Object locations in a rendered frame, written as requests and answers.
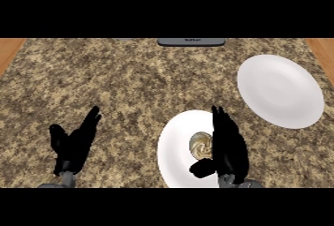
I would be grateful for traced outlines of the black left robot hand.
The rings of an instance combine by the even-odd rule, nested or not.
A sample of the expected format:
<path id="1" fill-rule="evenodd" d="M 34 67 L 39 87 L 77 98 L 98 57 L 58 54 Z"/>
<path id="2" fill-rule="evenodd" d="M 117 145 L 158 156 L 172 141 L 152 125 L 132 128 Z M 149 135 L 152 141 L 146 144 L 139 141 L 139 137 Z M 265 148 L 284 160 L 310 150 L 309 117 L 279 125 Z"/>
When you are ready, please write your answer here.
<path id="1" fill-rule="evenodd" d="M 99 108 L 93 106 L 81 126 L 71 134 L 65 132 L 58 124 L 50 125 L 50 147 L 58 155 L 53 170 L 56 176 L 65 171 L 70 171 L 73 174 L 81 171 L 95 141 L 101 117 Z"/>

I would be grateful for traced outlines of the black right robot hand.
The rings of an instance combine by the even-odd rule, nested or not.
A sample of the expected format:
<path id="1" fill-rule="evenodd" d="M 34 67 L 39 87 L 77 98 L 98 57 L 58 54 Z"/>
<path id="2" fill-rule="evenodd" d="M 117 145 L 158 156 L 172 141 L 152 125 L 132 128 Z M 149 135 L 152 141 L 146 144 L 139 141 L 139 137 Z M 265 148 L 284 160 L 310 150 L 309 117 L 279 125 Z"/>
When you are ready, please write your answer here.
<path id="1" fill-rule="evenodd" d="M 213 113 L 213 146 L 211 158 L 200 160 L 189 168 L 198 178 L 217 174 L 234 174 L 243 181 L 248 175 L 250 159 L 245 140 L 240 128 L 222 107 L 211 107 Z"/>

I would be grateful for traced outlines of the white plate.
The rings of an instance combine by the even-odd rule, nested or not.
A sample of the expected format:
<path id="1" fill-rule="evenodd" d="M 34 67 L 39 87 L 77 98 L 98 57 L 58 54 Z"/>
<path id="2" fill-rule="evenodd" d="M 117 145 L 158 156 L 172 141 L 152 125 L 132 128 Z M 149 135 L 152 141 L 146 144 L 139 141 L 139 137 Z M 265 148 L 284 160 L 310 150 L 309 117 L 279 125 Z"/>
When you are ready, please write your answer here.
<path id="1" fill-rule="evenodd" d="M 161 130 L 158 167 L 170 188 L 219 188 L 217 175 L 197 178 L 189 172 L 197 162 L 189 150 L 189 141 L 197 132 L 213 134 L 213 115 L 198 109 L 177 114 Z"/>
<path id="2" fill-rule="evenodd" d="M 321 119 L 325 99 L 319 84 L 288 58 L 250 57 L 238 69 L 238 90 L 256 115 L 282 128 L 308 128 Z"/>

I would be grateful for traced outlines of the dark grey appliance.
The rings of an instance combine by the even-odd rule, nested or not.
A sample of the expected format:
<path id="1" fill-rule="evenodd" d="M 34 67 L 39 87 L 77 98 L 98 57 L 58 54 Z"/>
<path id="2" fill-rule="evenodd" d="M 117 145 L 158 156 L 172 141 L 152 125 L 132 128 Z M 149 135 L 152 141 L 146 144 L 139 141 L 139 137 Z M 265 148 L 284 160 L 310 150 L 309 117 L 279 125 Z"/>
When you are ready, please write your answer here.
<path id="1" fill-rule="evenodd" d="M 223 46 L 225 38 L 160 38 L 158 44 L 166 47 L 216 47 Z"/>

